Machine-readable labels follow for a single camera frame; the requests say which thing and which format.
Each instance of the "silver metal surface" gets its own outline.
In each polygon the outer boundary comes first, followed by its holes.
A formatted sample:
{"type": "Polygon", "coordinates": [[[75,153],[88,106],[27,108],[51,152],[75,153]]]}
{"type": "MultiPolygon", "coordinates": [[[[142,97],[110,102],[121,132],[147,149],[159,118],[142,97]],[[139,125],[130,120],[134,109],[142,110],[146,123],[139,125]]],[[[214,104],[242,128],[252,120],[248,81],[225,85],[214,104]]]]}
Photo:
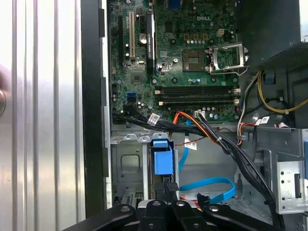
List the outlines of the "silver metal surface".
{"type": "Polygon", "coordinates": [[[209,208],[212,212],[218,212],[218,208],[216,206],[210,206],[209,208]]]}
{"type": "Polygon", "coordinates": [[[292,214],[307,212],[307,190],[304,178],[304,162],[290,161],[278,162],[277,173],[274,174],[273,180],[277,183],[276,193],[276,210],[279,214],[292,214]],[[295,178],[294,174],[300,174],[300,193],[301,198],[295,197],[295,178]]]}
{"type": "Polygon", "coordinates": [[[167,133],[131,133],[125,135],[114,135],[111,137],[111,144],[119,144],[121,141],[137,141],[139,143],[150,143],[152,140],[168,139],[167,133]]]}
{"type": "Polygon", "coordinates": [[[148,144],[142,145],[143,199],[149,199],[148,144]]]}
{"type": "Polygon", "coordinates": [[[237,1],[239,37],[249,49],[247,64],[276,70],[307,64],[307,10],[306,0],[237,1]]]}
{"type": "Polygon", "coordinates": [[[6,106],[6,99],[3,91],[0,90],[0,116],[3,114],[6,106]]]}
{"type": "Polygon", "coordinates": [[[80,2],[4,0],[0,19],[0,230],[63,230],[85,219],[80,2]]]}

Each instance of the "ribbed metal panel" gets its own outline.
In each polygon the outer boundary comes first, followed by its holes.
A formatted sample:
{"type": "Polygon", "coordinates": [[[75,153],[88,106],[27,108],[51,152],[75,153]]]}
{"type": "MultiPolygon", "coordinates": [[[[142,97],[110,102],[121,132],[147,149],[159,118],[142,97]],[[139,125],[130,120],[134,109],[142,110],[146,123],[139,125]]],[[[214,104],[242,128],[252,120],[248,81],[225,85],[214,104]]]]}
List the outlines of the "ribbed metal panel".
{"type": "Polygon", "coordinates": [[[80,2],[0,0],[0,230],[85,218],[80,2]]]}

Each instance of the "chip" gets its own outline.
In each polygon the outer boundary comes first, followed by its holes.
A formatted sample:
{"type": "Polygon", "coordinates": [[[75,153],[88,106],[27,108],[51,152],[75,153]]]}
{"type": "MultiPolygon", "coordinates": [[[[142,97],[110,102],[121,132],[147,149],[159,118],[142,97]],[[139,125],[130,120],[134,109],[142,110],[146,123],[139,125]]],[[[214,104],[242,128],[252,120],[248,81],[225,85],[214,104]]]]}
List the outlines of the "chip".
{"type": "Polygon", "coordinates": [[[205,52],[203,50],[183,51],[183,71],[184,72],[196,72],[205,70],[205,52]]]}
{"type": "Polygon", "coordinates": [[[136,8],[136,14],[142,14],[142,8],[141,7],[136,8]]]}
{"type": "Polygon", "coordinates": [[[131,83],[132,84],[141,84],[144,79],[143,72],[132,72],[131,73],[131,83]]]}
{"type": "Polygon", "coordinates": [[[170,21],[165,22],[165,32],[166,33],[172,33],[173,32],[172,22],[170,22],[170,21]]]}

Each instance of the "pcie slot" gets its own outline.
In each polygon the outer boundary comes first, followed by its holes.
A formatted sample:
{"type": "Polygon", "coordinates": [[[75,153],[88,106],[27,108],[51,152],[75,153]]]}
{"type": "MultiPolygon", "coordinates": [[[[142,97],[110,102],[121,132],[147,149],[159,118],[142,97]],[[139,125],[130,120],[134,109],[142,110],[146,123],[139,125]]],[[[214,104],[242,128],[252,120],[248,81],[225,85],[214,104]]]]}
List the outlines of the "pcie slot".
{"type": "Polygon", "coordinates": [[[135,12],[130,11],[128,15],[129,23],[129,56],[130,59],[134,60],[135,54],[135,12]]]}

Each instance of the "wire label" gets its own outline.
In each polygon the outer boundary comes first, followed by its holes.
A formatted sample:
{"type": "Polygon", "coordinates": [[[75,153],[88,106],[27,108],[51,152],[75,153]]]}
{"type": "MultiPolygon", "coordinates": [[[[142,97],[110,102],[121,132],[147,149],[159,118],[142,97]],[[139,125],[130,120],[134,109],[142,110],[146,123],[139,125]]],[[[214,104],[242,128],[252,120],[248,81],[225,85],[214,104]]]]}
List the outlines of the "wire label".
{"type": "Polygon", "coordinates": [[[185,138],[184,142],[185,142],[185,145],[184,145],[185,148],[197,150],[196,142],[190,142],[188,138],[185,138]]]}
{"type": "Polygon", "coordinates": [[[263,117],[260,124],[267,124],[268,121],[269,121],[270,117],[269,116],[266,116],[266,117],[263,117]]]}
{"type": "Polygon", "coordinates": [[[160,118],[159,115],[152,113],[147,123],[151,126],[155,126],[156,123],[158,122],[159,118],[160,118]]]}

